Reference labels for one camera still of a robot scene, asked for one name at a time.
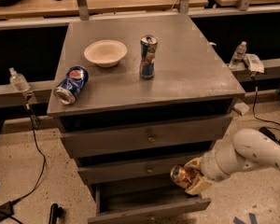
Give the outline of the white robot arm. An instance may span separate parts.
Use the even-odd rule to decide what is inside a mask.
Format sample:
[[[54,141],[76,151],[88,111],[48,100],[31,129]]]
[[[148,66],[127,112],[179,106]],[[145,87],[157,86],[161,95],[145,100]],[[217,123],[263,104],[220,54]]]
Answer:
[[[261,166],[271,166],[280,172],[280,146],[265,134],[246,128],[238,131],[230,144],[207,151],[185,166],[194,168],[194,163],[198,164],[199,173],[185,189],[190,195],[202,193],[213,182],[223,181],[234,173],[257,170]]]

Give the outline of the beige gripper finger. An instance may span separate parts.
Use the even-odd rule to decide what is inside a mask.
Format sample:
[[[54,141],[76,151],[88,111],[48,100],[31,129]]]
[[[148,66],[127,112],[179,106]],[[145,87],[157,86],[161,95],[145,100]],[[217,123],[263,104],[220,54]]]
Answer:
[[[198,172],[200,172],[201,171],[201,160],[202,160],[201,157],[194,158],[194,159],[188,161],[184,165],[184,167],[185,167],[186,170],[191,169],[191,170],[197,170]]]
[[[185,192],[189,195],[196,195],[204,192],[209,189],[212,185],[212,182],[208,180],[203,175],[196,175],[192,184],[185,189]]]

